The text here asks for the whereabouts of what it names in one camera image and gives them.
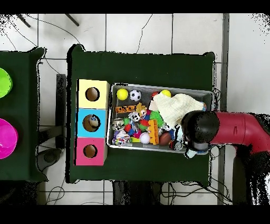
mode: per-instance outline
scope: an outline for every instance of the orange toy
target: orange toy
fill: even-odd
[[[149,120],[148,121],[149,127],[149,135],[150,135],[150,143],[153,145],[158,144],[158,123],[157,120]]]
[[[129,113],[129,112],[135,112],[136,105],[134,106],[123,106],[123,107],[116,107],[116,113],[121,114],[121,113]]]

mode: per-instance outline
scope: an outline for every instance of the colored box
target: colored box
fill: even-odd
[[[99,92],[96,101],[89,101],[86,98],[86,91],[94,87]],[[106,81],[79,79],[79,108],[107,109],[109,102],[110,84]]]
[[[84,155],[84,148],[87,145],[94,145],[97,149],[97,154],[93,158],[88,158]],[[107,158],[107,145],[105,138],[77,138],[76,146],[76,166],[103,166]]]
[[[105,138],[107,129],[107,113],[107,110],[79,108],[77,137]],[[96,115],[99,118],[100,126],[95,132],[88,132],[83,127],[83,120],[87,115]]]

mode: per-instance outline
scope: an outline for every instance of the green table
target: green table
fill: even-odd
[[[38,146],[37,62],[44,49],[29,52],[0,52],[0,68],[13,80],[11,92],[0,99],[0,118],[18,131],[15,151],[0,160],[0,180],[43,181],[46,177],[36,167]]]
[[[213,53],[122,54],[84,52],[80,45],[71,47],[67,54],[67,182],[200,181],[208,185],[209,155],[188,160],[183,154],[109,148],[104,166],[74,166],[75,101],[77,79],[211,91],[214,58]]]

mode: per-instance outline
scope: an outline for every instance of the round hole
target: round hole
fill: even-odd
[[[99,90],[95,87],[88,88],[85,92],[85,97],[89,101],[97,101],[99,99]]]
[[[97,147],[94,145],[87,145],[86,147],[83,148],[83,154],[87,158],[94,158],[98,153]]]
[[[100,120],[97,115],[87,115],[82,122],[83,128],[88,132],[95,132],[100,127]]]

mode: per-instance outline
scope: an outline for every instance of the white cloth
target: white cloth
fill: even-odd
[[[175,125],[180,124],[183,116],[194,110],[202,110],[204,104],[196,101],[189,95],[176,94],[174,97],[167,97],[160,93],[153,97],[159,113],[170,127],[175,130]]]

